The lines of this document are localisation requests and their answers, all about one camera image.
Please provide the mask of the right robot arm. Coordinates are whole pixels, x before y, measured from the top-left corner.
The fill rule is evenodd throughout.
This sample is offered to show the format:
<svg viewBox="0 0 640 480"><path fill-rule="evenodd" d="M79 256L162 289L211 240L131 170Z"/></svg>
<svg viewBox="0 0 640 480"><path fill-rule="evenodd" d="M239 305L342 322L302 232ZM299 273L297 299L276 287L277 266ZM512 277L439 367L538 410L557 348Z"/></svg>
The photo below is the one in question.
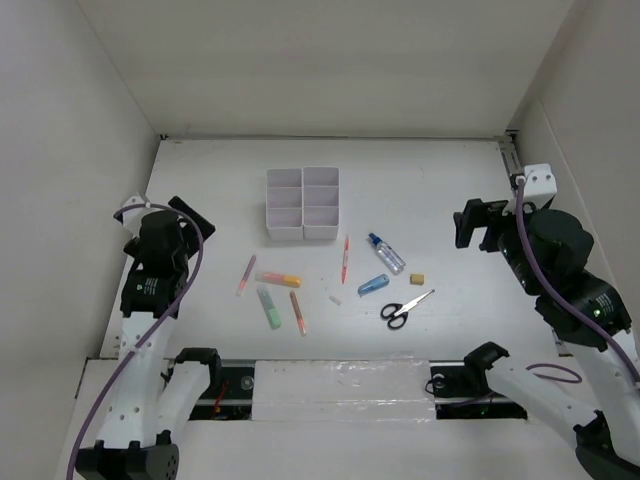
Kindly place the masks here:
<svg viewBox="0 0 640 480"><path fill-rule="evenodd" d="M487 342L464 359L462 381L473 393L500 394L552 428L593 479L639 476L639 346L617 290L585 266L592 235L573 215L549 205L472 199L454 214L455 245L486 230L481 250L503 255L535 309L584 372L598 401L582 404Z"/></svg>

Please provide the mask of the red pen clear cap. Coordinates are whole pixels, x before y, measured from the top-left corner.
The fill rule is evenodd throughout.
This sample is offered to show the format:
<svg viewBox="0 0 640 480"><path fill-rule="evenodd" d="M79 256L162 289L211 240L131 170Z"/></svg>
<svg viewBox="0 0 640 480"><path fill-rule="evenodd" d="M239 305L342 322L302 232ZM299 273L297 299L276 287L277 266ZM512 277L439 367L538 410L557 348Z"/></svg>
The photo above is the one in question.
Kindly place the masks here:
<svg viewBox="0 0 640 480"><path fill-rule="evenodd" d="M342 268L341 268L341 283L343 285L346 283L346 279L348 275L349 251L350 251L350 237L349 235L346 235L345 242L344 242L343 257L342 257Z"/></svg>

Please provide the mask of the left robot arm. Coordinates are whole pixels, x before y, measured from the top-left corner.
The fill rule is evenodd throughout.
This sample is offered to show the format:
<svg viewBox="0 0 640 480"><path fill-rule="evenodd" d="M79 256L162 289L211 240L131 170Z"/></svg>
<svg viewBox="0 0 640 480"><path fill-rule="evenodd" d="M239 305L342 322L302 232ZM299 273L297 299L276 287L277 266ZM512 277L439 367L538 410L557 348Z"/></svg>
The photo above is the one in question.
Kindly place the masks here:
<svg viewBox="0 0 640 480"><path fill-rule="evenodd" d="M80 427L65 476L174 479L197 401L223 382L214 348L185 348L165 364L180 304L216 228L178 196L165 205L132 197L114 217L133 234L124 247L133 263L121 291L118 364Z"/></svg>

